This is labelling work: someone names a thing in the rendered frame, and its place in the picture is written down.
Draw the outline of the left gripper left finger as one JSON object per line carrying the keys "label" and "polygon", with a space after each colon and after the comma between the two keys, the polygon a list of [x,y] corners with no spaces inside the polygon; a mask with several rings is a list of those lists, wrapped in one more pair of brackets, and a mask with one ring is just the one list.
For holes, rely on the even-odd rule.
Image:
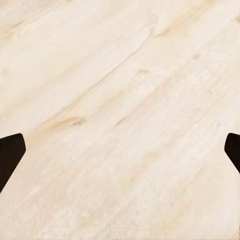
{"label": "left gripper left finger", "polygon": [[0,193],[26,153],[22,133],[0,138]]}

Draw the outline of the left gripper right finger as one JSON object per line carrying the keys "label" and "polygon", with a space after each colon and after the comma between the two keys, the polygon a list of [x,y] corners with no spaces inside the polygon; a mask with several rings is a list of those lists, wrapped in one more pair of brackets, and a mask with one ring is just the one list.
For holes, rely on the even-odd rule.
{"label": "left gripper right finger", "polygon": [[224,151],[240,172],[240,135],[235,133],[229,133],[227,135]]}

